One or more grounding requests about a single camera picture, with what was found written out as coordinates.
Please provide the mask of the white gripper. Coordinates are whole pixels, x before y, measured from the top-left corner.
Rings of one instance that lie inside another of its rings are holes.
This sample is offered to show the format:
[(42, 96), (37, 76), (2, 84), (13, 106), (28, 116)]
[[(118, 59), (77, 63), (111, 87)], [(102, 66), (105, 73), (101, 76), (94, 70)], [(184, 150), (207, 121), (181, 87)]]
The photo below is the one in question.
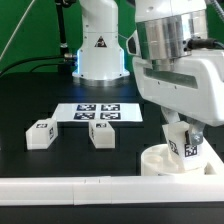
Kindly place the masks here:
[(185, 57), (173, 71), (154, 71), (146, 60), (134, 57), (133, 68), (140, 95), (162, 106), (168, 124), (180, 121), (178, 113), (193, 118), (187, 120), (188, 144), (203, 143), (205, 124), (224, 124), (223, 59)]

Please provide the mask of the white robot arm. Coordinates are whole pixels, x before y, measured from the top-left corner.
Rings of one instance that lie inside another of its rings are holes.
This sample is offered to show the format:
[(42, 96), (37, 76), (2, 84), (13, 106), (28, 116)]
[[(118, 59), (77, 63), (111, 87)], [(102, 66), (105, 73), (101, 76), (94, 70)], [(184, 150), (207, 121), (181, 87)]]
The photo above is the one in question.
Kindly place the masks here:
[[(205, 0), (128, 0), (136, 28), (127, 40), (143, 99), (162, 107), (169, 122), (190, 118), (192, 145), (205, 125), (224, 124), (224, 50), (207, 34)], [(129, 75), (118, 44), (114, 0), (80, 0), (83, 44), (77, 51), (76, 82), (112, 85)]]

